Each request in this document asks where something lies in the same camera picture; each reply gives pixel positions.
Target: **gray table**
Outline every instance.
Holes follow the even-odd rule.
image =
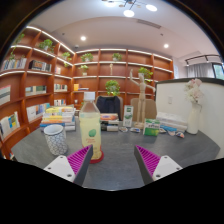
[[[139,145],[159,156],[168,155],[183,168],[215,159],[220,148],[202,132],[185,138],[159,134],[144,136],[134,132],[101,132],[104,159],[89,164],[83,187],[102,190],[123,190],[144,186],[134,156],[134,145]],[[68,151],[65,156],[82,148],[79,120],[76,131],[66,132]],[[19,162],[45,168],[57,156],[51,154],[44,133],[39,129],[26,136],[12,149]]]

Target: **bookshelf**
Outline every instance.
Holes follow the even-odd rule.
[[[132,98],[138,98],[139,89],[130,81],[129,73],[133,69],[133,77],[138,81],[138,69],[146,67],[153,72],[150,85],[155,86],[155,82],[173,79],[173,61],[169,58],[153,54],[151,52],[136,51],[132,49],[87,49],[74,52],[46,31],[37,27],[27,26],[22,33],[25,34],[21,42],[16,46],[14,54],[16,59],[23,55],[26,58],[24,68],[0,71],[0,88],[11,85],[10,102],[0,105],[0,119],[18,112],[20,127],[11,132],[4,140],[0,139],[1,150],[6,159],[10,159],[11,147],[22,138],[38,128],[41,117],[28,121],[26,108],[43,103],[54,105],[54,100],[65,99],[67,104],[75,104],[77,110],[82,106],[85,91],[74,91],[74,84],[80,84],[82,88],[89,88],[97,96],[106,96],[105,84],[108,80],[116,80],[120,84],[120,97],[123,98],[124,105],[130,104]],[[45,39],[53,42],[54,52],[45,51],[38,47],[38,44]],[[5,60],[10,57],[9,49]],[[71,61],[64,60],[62,54],[70,53]],[[81,56],[85,53],[92,53],[91,62],[83,62]],[[113,53],[120,53],[122,60],[114,62]],[[50,71],[38,71],[29,68],[32,60],[51,64]],[[113,64],[111,75],[110,64]],[[87,76],[82,75],[81,65],[87,65]],[[67,85],[65,92],[55,92],[54,84]],[[29,86],[47,86],[45,94],[32,96],[25,95],[25,88]],[[146,88],[146,98],[154,99],[152,90]]]

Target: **bottle cap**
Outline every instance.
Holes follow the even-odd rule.
[[[84,92],[84,100],[95,100],[95,92]]]

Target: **ceiling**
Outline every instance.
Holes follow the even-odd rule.
[[[127,18],[123,11],[130,9],[130,4],[120,8],[122,2],[107,7],[101,0],[65,0],[39,14],[29,25],[46,30],[74,51],[121,47],[174,57],[182,63],[190,57],[218,54],[206,34],[184,13],[162,0],[140,2],[158,10],[151,12],[140,4],[141,8],[132,7],[134,17]],[[138,23],[139,19],[161,27]]]

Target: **white wall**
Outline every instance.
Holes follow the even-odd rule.
[[[174,57],[173,57],[173,68],[174,68],[175,79],[187,78],[186,66],[183,66],[183,64],[179,62],[177,58],[174,58]]]
[[[185,100],[184,82],[164,83],[157,85],[157,112],[167,112],[182,115],[187,120],[191,103]],[[200,86],[204,96],[201,100],[199,130],[210,137],[220,147],[216,159],[224,157],[224,86],[202,83]]]

